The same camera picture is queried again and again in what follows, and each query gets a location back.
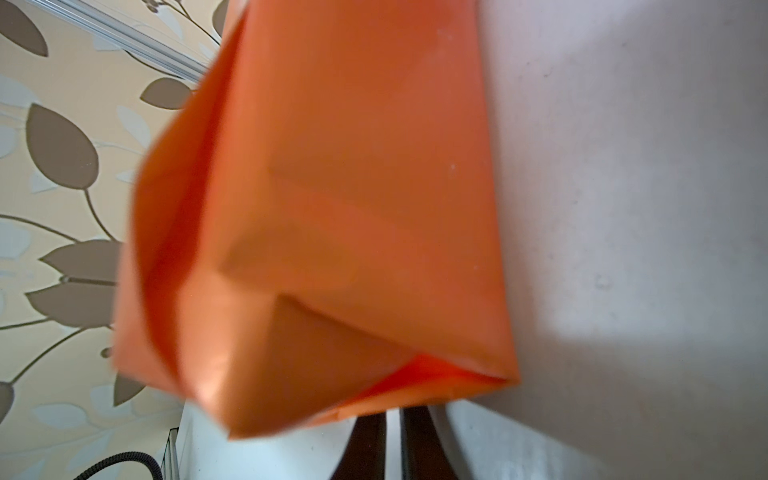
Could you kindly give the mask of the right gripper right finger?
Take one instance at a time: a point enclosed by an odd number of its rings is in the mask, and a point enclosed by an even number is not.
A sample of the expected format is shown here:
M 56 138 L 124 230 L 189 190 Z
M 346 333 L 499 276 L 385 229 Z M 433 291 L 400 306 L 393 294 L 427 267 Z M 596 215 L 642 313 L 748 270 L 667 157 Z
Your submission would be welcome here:
M 400 410 L 404 480 L 458 480 L 426 406 Z

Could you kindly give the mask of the yellow orange wrapping paper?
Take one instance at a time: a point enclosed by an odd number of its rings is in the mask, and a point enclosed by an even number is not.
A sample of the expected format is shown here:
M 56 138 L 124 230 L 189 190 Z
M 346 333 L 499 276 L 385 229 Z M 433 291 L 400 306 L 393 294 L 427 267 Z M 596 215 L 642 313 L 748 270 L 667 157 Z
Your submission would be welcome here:
M 250 1 L 136 177 L 119 373 L 234 438 L 520 380 L 473 1 Z

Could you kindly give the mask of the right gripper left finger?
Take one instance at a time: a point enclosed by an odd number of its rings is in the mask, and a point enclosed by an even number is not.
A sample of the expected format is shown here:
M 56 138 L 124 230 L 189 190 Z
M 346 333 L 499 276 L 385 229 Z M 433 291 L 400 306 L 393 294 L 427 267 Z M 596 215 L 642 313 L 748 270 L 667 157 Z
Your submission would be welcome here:
M 384 480 L 386 414 L 358 417 L 331 480 Z

